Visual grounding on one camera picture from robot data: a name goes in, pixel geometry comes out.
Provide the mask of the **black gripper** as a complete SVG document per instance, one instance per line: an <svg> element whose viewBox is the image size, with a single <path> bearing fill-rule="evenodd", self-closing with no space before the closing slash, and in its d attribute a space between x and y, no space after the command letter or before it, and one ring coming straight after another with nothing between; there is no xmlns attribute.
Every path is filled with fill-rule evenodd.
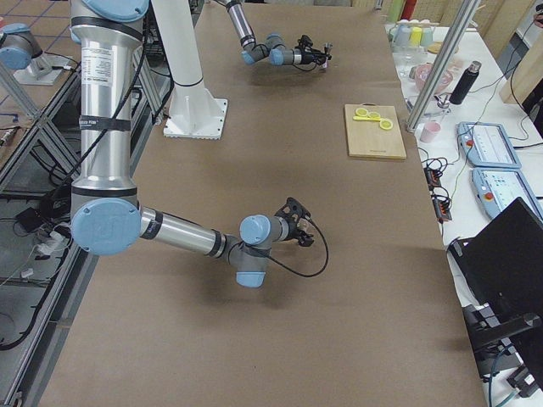
<svg viewBox="0 0 543 407"><path fill-rule="evenodd" d="M314 243L313 236L304 236L309 233L311 225L297 220L285 220L283 222L282 241L295 240L301 247L310 247Z"/></svg>
<svg viewBox="0 0 543 407"><path fill-rule="evenodd" d="M317 56L331 56L331 53L315 51L313 48L305 47L300 49L300 65L316 64L318 68L327 68L328 59L318 59Z"/></svg>

